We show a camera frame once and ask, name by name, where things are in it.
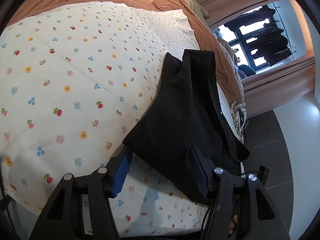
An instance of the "blue gripper pad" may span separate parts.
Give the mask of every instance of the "blue gripper pad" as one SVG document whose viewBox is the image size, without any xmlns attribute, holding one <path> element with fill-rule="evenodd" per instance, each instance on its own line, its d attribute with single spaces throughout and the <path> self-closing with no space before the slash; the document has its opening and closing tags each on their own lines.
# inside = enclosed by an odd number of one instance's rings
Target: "blue gripper pad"
<svg viewBox="0 0 320 240">
<path fill-rule="evenodd" d="M 111 190 L 111 195 L 113 198 L 115 198 L 122 190 L 125 177 L 129 172 L 129 167 L 132 161 L 132 154 L 133 152 L 129 148 L 126 148 L 123 158 L 119 164 L 118 170 L 113 177 L 113 188 Z"/>
<path fill-rule="evenodd" d="M 190 146 L 188 158 L 200 193 L 206 198 L 211 198 L 212 193 L 216 190 L 212 176 L 215 166 L 210 159 L 202 156 L 196 145 Z"/>
</svg>

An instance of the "orange blanket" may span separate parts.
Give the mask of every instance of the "orange blanket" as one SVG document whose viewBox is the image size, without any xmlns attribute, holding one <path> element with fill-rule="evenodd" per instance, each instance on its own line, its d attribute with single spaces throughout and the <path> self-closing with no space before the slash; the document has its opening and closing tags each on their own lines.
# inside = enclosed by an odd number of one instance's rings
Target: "orange blanket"
<svg viewBox="0 0 320 240">
<path fill-rule="evenodd" d="M 196 17 L 184 0 L 26 0 L 14 14 L 9 25 L 22 20 L 25 17 L 38 15 L 62 5 L 89 1 L 112 1 L 114 3 L 125 3 L 130 7 L 143 8 L 151 11 L 182 9 L 183 13 L 188 17 L 191 28 L 195 32 L 195 37 L 200 49 L 215 52 L 217 81 L 225 94 L 228 103 L 231 104 L 236 101 L 238 104 L 243 102 L 243 95 L 240 92 L 234 75 L 233 66 L 229 64 L 228 59 L 222 51 L 217 39 L 211 35 L 209 30 Z"/>
</svg>

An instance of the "tile grout line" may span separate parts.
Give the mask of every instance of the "tile grout line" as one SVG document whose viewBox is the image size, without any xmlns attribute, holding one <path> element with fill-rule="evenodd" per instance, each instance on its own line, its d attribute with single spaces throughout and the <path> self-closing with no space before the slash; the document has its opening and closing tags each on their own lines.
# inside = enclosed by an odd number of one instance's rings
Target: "tile grout line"
<svg viewBox="0 0 320 240">
<path fill-rule="evenodd" d="M 285 183 L 282 183 L 282 184 L 279 184 L 279 185 L 275 185 L 275 186 L 273 186 L 273 187 L 278 187 L 278 186 L 281 186 L 281 185 L 283 185 L 283 184 L 289 183 L 289 182 L 291 182 L 291 181 L 293 181 L 293 179 L 292 179 L 292 180 L 289 180 L 289 181 L 287 181 L 287 182 L 285 182 Z"/>
<path fill-rule="evenodd" d="M 265 146 L 265 145 L 270 144 L 270 143 L 273 143 L 273 142 L 269 142 L 269 143 L 266 143 L 266 144 L 262 144 L 262 145 L 256 146 L 256 147 L 254 147 L 254 149 L 255 149 L 255 148 L 258 148 L 258 147 L 261 147 L 261 146 Z"/>
</svg>

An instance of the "grey floor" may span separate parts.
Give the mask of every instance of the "grey floor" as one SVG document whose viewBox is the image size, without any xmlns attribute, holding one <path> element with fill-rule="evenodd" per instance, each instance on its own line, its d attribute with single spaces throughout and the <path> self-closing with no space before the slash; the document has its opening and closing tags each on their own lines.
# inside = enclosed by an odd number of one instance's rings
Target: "grey floor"
<svg viewBox="0 0 320 240">
<path fill-rule="evenodd" d="M 244 145 L 250 151 L 244 162 L 245 171 L 259 170 L 260 164 L 270 169 L 265 185 L 267 192 L 290 229 L 293 211 L 293 180 L 287 146 L 273 111 L 249 119 Z"/>
</svg>

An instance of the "bed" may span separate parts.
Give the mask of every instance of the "bed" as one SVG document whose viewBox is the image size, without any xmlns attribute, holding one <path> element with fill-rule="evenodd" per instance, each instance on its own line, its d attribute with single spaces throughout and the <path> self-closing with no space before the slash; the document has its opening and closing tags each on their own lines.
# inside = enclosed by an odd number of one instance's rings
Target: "bed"
<svg viewBox="0 0 320 240">
<path fill-rule="evenodd" d="M 4 186 L 34 214 L 65 173 L 89 174 L 119 153 L 156 96 L 167 52 L 215 52 L 222 111 L 238 137 L 234 69 L 184 0 L 27 0 L 0 43 Z M 110 205 L 120 237 L 198 231 L 207 209 L 137 156 Z M 83 207 L 90 234 L 86 196 Z"/>
</svg>

